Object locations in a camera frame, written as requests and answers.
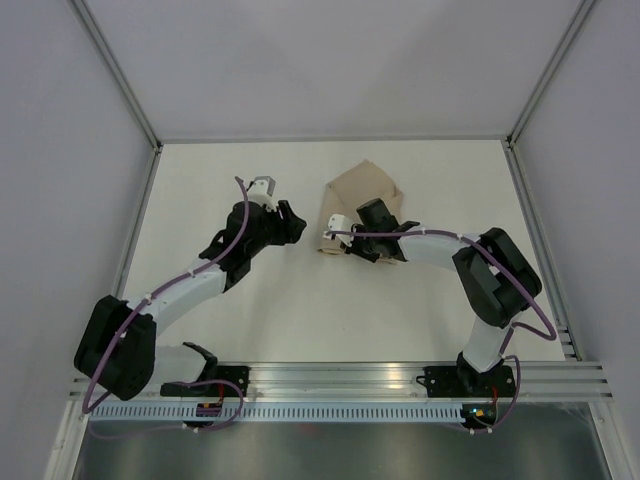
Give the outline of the beige cloth napkin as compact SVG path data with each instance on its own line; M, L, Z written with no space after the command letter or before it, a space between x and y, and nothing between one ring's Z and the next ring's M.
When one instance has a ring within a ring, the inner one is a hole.
M326 255L345 254L347 247L338 237L331 239L324 236L329 230L330 217L340 214L353 223L362 224L357 209L374 199L381 199L399 224L404 222L401 212L404 194L394 180L375 163L364 160L328 182L319 214L316 250Z

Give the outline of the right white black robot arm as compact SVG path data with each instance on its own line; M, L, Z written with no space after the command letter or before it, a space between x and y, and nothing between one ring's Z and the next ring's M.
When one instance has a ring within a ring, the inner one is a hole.
M469 339L452 366L426 366L417 383L431 398L511 397L512 369L504 354L517 317L542 291L533 267L511 237L493 227L472 237L399 223L380 199L358 208L359 222L331 217L328 234L343 250L372 263L424 262L458 275L475 315Z

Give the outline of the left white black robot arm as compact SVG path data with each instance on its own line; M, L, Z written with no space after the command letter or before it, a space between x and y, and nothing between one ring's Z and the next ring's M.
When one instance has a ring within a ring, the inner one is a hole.
M265 248L297 243L306 227L286 200L274 209L251 200L235 204L225 228L185 272L138 298L107 295L97 301L74 367L117 398L134 398L164 373L157 350L164 330L238 284Z

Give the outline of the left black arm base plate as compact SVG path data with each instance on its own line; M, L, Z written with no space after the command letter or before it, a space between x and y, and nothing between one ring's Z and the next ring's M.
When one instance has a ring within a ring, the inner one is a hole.
M251 368L245 365L221 365L209 369L189 384L164 383L160 396L167 398L244 398L250 383Z

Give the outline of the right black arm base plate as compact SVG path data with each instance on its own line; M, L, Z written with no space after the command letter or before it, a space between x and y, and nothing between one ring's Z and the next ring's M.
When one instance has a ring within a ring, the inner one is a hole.
M449 365L425 366L422 382L429 398L491 400L494 395L511 398L516 390L513 370L505 365L482 374Z

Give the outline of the left aluminium frame post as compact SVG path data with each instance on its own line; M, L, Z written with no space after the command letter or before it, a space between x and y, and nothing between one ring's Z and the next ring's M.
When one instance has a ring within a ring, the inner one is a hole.
M90 5L85 0L69 0L68 4L85 31L99 59L105 66L110 78L114 82L126 108L133 117L136 125L143 133L152 151L157 153L162 148L159 139L148 116L146 115L134 89L122 69L120 62L109 44L109 41L92 12Z

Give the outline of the aluminium frame post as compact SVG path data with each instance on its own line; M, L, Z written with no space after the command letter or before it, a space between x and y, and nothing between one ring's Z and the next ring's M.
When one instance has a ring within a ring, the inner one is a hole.
M509 133L504 137L504 144L507 148L513 149L517 141L524 134L555 77L561 70L571 50L578 41L583 29L589 22L591 15L599 4L600 2L598 0L581 0L578 3L575 12L572 14L568 24L564 28L563 33L549 60L546 62L542 73L537 79L534 88L517 116L514 125L510 129Z
M114 82L126 108L133 117L136 125L143 133L152 151L157 153L162 148L159 139L148 116L146 115L134 89L122 69L120 62L109 44L109 41L92 12L90 5L85 0L69 0L68 4L85 31L99 59L105 66L110 78Z

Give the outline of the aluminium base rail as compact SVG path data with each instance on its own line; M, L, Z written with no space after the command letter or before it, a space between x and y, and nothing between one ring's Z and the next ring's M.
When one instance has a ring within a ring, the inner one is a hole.
M258 362L249 368L246 398L265 402L411 402L436 399L415 378L425 362ZM522 361L522 403L611 402L597 362Z

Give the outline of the right aluminium frame post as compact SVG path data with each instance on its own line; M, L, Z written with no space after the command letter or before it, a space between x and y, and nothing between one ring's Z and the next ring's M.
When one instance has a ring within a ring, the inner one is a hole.
M575 12L572 14L568 24L564 28L563 33L549 60L546 62L542 73L537 79L534 88L517 116L514 125L510 129L509 133L504 137L504 144L507 148L513 149L517 141L524 134L555 77L561 70L571 50L578 41L583 29L589 22L591 15L599 4L600 2L598 0L581 0L578 3Z

